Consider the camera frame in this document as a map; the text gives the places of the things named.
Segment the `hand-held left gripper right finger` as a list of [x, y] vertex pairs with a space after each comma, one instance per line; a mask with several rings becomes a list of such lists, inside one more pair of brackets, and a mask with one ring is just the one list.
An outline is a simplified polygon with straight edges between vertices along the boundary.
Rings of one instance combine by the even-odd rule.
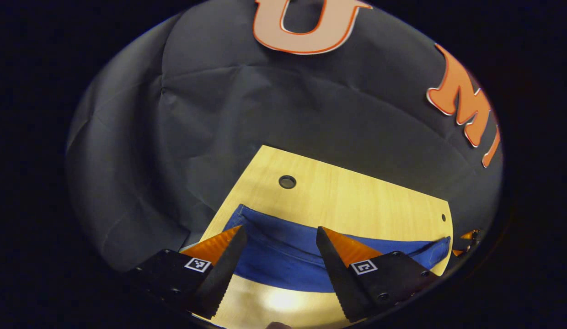
[[351, 323], [387, 312], [439, 279], [402, 251], [381, 253], [326, 227], [318, 227], [316, 245]]

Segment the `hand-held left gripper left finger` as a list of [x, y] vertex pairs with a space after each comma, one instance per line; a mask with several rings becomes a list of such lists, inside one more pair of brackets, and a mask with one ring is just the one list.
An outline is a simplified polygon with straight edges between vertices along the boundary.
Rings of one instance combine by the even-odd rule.
[[127, 271], [125, 279], [172, 310], [210, 320], [246, 244], [246, 230], [238, 225], [182, 252], [162, 249]]

